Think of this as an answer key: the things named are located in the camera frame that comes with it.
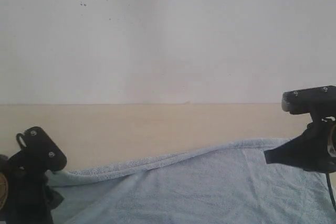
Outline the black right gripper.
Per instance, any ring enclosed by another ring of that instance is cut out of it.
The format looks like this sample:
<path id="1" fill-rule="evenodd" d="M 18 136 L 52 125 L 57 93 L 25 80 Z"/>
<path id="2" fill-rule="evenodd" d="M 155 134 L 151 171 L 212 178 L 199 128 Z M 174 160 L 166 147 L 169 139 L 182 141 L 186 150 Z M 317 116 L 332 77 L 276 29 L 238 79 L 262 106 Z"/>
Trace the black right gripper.
<path id="1" fill-rule="evenodd" d="M 308 124 L 298 137 L 264 151 L 267 164 L 282 164 L 307 172 L 335 172 L 335 121 Z"/>

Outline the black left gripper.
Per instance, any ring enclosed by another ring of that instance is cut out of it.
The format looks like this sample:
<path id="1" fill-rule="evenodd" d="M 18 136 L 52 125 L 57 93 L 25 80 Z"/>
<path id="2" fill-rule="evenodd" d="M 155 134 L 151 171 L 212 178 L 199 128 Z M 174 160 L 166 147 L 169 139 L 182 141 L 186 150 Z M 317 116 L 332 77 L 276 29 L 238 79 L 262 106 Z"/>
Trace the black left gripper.
<path id="1" fill-rule="evenodd" d="M 24 168 L 10 169 L 1 155 L 1 223 L 53 223 L 51 211 L 64 197 L 47 185 L 45 175 L 30 176 Z"/>

